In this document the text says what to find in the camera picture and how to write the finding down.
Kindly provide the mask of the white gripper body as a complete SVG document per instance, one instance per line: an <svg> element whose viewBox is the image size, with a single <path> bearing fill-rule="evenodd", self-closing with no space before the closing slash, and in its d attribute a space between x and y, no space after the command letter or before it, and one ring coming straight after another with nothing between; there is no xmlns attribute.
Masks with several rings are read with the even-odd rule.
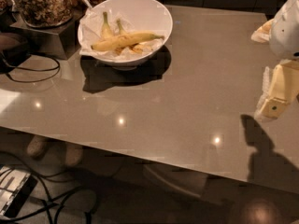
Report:
<svg viewBox="0 0 299 224"><path fill-rule="evenodd" d="M269 46L281 59L299 59L299 0L287 0L275 15Z"/></svg>

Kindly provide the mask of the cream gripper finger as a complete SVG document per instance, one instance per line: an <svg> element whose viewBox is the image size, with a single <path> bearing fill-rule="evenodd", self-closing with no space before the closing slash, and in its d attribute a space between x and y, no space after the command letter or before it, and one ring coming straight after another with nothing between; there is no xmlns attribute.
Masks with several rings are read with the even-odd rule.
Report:
<svg viewBox="0 0 299 224"><path fill-rule="evenodd" d="M274 69L266 66L262 91L254 118L278 119L299 94L299 62L282 60Z"/></svg>
<svg viewBox="0 0 299 224"><path fill-rule="evenodd" d="M270 31L272 27L273 19L265 22L251 35L251 39L255 42L265 43L269 41Z"/></svg>

